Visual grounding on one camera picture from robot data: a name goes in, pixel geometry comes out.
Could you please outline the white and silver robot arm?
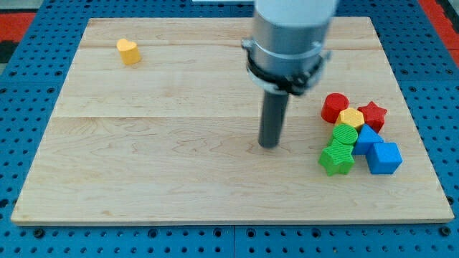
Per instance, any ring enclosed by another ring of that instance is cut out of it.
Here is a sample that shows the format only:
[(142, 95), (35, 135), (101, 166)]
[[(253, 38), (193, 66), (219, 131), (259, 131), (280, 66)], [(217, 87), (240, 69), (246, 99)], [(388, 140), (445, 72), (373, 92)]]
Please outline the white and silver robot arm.
[(242, 40), (247, 73), (265, 93), (301, 96), (320, 81), (324, 45), (337, 0), (257, 0), (252, 32)]

